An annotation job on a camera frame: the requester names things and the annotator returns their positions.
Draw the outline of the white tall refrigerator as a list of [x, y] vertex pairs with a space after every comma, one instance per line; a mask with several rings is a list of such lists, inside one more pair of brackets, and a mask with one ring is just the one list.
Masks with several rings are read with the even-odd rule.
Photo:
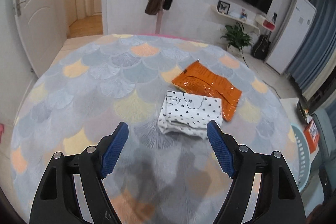
[[316, 8], [309, 0], [293, 0], [285, 20], [270, 46], [265, 63], [283, 74], [295, 57], [312, 25]]

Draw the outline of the teal sofa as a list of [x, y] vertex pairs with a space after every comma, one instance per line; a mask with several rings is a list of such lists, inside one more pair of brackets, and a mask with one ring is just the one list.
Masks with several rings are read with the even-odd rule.
[[318, 173], [319, 167], [335, 154], [335, 133], [325, 109], [315, 110], [312, 117], [319, 132], [318, 152], [311, 163], [311, 175], [315, 175]]

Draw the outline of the orange snack bag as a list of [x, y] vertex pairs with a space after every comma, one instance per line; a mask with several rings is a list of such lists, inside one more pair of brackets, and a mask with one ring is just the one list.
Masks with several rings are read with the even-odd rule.
[[172, 83], [185, 93], [220, 98], [222, 116], [227, 122], [232, 120], [242, 95], [226, 78], [214, 74], [198, 61], [190, 64]]

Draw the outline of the light blue plastic basket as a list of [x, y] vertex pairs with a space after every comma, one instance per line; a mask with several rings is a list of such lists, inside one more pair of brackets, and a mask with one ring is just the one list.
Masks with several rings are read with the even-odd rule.
[[310, 176], [310, 151], [303, 131], [296, 124], [291, 124], [294, 132], [295, 141], [298, 148], [298, 159], [299, 159], [299, 171], [297, 186], [299, 192], [302, 193], [309, 181]]

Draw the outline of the orange cardboard box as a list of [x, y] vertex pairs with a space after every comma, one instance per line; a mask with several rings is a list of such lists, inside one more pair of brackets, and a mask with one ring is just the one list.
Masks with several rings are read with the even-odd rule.
[[312, 119], [309, 122], [309, 124], [305, 127], [303, 133], [306, 137], [306, 141], [309, 146], [310, 154], [312, 154], [318, 147], [318, 142], [319, 142], [319, 137], [320, 137], [320, 134], [319, 134], [319, 131], [315, 124], [314, 119]]

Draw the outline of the white wavy lower shelf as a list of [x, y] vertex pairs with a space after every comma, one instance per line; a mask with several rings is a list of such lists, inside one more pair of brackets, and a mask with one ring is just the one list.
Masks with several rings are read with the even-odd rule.
[[236, 22], [244, 24], [245, 26], [252, 27], [254, 33], [257, 34], [257, 35], [260, 35], [260, 29], [254, 23], [251, 23], [248, 20], [240, 19], [240, 18], [231, 16], [231, 15], [228, 15], [228, 14], [223, 14], [223, 13], [219, 12], [217, 7], [214, 6], [214, 5], [211, 5], [210, 8], [214, 13], [218, 14], [219, 16], [222, 16], [222, 17], [225, 17], [225, 18], [228, 18], [228, 19], [231, 19], [231, 20], [235, 20]]

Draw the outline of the dark metal bowl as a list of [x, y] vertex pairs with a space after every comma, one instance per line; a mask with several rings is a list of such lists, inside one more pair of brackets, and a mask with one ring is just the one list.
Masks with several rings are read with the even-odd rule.
[[309, 115], [309, 109], [305, 102], [302, 102], [301, 100], [298, 100], [296, 105], [296, 111], [297, 115], [301, 117], [302, 119], [306, 119], [306, 117]]

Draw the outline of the black acoustic guitar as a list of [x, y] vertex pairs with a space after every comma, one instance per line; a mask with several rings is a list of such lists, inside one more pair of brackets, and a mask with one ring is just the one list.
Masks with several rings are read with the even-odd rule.
[[270, 47], [270, 38], [271, 32], [267, 35], [261, 35], [257, 41], [257, 43], [252, 47], [251, 55], [259, 60], [265, 60], [268, 55], [269, 47]]

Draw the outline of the green potted plant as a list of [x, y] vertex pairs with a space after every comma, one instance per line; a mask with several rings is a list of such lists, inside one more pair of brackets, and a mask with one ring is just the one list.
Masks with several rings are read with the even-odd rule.
[[221, 39], [227, 42], [227, 51], [235, 56], [243, 56], [244, 48], [252, 46], [252, 38], [245, 33], [244, 26], [240, 22], [225, 25], [225, 32]]

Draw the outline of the white heart pattern pouch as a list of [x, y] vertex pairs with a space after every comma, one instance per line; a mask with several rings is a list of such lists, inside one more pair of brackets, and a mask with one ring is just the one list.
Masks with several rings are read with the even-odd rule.
[[158, 117], [163, 134], [183, 133], [207, 139], [207, 124], [214, 120], [222, 125], [222, 100], [169, 90]]

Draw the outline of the white room door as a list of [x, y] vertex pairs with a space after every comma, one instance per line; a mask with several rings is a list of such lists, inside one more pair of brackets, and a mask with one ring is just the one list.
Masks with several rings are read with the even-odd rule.
[[18, 34], [31, 67], [41, 77], [67, 38], [63, 0], [13, 0]]

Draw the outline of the red white wall box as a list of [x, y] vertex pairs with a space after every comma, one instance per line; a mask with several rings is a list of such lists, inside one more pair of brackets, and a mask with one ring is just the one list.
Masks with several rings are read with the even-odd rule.
[[260, 14], [257, 14], [255, 16], [255, 22], [270, 32], [273, 32], [274, 29], [276, 28], [276, 25], [271, 20], [268, 20], [267, 18], [265, 18]]

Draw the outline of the butterfly picture frame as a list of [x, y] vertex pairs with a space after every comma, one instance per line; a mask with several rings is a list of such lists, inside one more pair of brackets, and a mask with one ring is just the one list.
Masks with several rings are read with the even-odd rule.
[[217, 4], [217, 11], [221, 14], [228, 14], [229, 10], [230, 10], [230, 4], [224, 1], [218, 1]]

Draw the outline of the blue window curtain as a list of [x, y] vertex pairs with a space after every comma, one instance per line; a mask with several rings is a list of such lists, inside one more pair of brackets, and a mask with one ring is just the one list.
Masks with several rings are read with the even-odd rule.
[[302, 46], [286, 72], [302, 92], [314, 82], [335, 50], [335, 0], [309, 0], [317, 9]]

